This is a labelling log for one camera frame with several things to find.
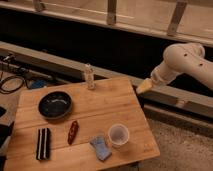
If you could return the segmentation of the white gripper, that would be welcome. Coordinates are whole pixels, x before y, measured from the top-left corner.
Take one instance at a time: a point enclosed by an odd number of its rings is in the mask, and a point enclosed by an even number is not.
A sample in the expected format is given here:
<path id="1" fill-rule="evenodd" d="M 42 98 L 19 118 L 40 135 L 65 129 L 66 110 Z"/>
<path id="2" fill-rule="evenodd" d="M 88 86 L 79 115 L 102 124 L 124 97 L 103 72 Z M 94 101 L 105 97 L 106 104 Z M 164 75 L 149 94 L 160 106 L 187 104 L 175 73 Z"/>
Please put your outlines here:
<path id="1" fill-rule="evenodd" d="M 146 78 L 137 88 L 136 93 L 142 94 L 149 91 L 154 86 L 163 86 L 164 82 L 156 71 L 151 72 L 151 79 Z"/>

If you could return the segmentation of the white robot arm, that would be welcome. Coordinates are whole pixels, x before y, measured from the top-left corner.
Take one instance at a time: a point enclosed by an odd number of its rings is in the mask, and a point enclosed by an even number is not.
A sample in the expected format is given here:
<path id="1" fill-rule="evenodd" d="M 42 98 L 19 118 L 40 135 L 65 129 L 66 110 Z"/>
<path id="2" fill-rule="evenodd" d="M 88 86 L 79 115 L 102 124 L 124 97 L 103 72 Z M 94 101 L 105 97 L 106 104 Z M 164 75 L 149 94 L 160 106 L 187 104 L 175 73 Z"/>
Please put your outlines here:
<path id="1" fill-rule="evenodd" d="M 163 52 L 163 61 L 136 88 L 136 93 L 142 94 L 153 87 L 165 86 L 181 74 L 188 74 L 213 90 L 213 62 L 205 59 L 205 49 L 200 43 L 169 45 Z"/>

